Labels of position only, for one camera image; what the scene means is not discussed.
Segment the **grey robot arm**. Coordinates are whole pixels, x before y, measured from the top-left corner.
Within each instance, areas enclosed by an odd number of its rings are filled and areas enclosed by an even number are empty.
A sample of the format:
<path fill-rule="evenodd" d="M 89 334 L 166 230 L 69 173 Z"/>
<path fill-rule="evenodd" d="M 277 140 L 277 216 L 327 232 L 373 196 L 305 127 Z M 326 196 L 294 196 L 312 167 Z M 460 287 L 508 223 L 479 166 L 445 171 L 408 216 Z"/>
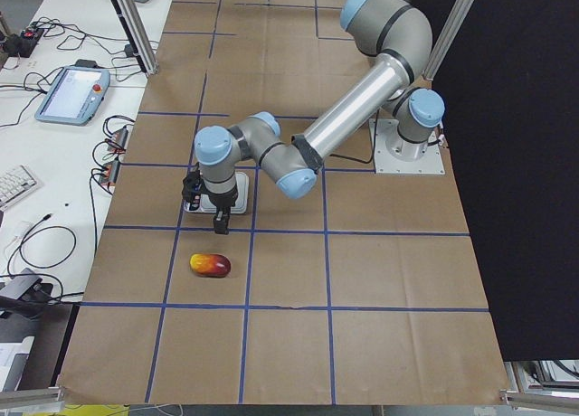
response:
<path fill-rule="evenodd" d="M 253 160 L 290 199 L 306 195 L 325 159 L 390 98 L 415 82 L 432 49 L 426 16 L 404 0 L 346 0 L 340 25 L 357 49 L 374 58 L 370 71 L 303 133 L 286 144 L 269 112 L 231 127 L 210 126 L 195 135 L 197 162 L 183 180 L 182 197 L 196 205 L 207 196 L 217 234 L 229 231 L 238 198 L 235 166 Z"/>

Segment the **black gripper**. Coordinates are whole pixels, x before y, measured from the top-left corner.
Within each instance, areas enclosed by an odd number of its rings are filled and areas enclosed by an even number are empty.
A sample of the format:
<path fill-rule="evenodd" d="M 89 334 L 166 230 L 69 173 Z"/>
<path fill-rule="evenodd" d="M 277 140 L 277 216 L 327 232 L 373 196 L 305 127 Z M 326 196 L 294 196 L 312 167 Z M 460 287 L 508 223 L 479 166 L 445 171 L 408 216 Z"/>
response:
<path fill-rule="evenodd" d="M 182 198 L 185 210 L 197 212 L 201 205 L 201 196 L 208 197 L 216 208 L 214 215 L 214 232 L 227 235 L 229 233 L 230 212 L 238 198 L 237 181 L 234 170 L 230 170 L 222 181 L 212 181 L 204 177 L 199 165 L 183 179 Z"/>

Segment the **robot arm base plate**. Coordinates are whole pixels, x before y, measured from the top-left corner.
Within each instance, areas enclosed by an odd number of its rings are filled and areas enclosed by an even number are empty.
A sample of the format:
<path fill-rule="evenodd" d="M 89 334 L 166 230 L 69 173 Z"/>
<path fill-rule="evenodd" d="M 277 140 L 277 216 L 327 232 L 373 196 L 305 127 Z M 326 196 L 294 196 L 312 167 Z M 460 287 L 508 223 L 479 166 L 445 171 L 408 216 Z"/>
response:
<path fill-rule="evenodd" d="M 398 121 L 391 118 L 369 120 L 374 152 L 374 167 L 378 175 L 444 175 L 445 169 L 438 145 L 426 142 L 414 144 L 404 140 L 398 131 Z"/>

